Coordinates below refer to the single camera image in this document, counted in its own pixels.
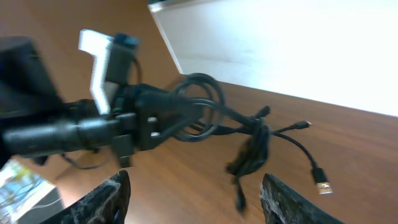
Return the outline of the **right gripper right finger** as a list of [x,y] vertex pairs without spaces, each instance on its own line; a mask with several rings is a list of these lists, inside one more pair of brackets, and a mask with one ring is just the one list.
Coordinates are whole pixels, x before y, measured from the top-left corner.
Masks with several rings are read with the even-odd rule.
[[259,196],[266,224],[343,224],[272,174],[264,175]]

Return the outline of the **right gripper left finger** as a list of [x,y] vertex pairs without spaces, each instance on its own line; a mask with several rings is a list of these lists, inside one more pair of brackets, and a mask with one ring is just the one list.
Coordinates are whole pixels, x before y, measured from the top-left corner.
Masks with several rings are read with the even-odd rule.
[[130,197],[129,174],[121,170],[40,224],[124,224]]

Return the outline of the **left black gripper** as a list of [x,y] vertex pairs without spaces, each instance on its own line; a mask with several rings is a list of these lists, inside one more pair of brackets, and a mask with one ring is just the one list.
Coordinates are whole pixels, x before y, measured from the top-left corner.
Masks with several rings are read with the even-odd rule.
[[[130,158],[137,145],[141,151],[154,149],[202,118],[201,107],[188,98],[161,92],[150,85],[117,87],[111,100],[110,117],[117,122],[111,149],[120,168],[132,167]],[[163,118],[174,114],[185,118]]]

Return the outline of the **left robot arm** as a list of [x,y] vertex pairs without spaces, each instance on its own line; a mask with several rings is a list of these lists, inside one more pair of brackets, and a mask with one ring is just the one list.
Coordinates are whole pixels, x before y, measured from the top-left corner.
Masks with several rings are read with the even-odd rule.
[[1,154],[31,158],[109,146],[121,167],[136,149],[153,149],[203,116],[178,93],[127,82],[138,65],[135,37],[103,38],[94,49],[93,97],[64,102],[58,95],[32,39],[1,38]]

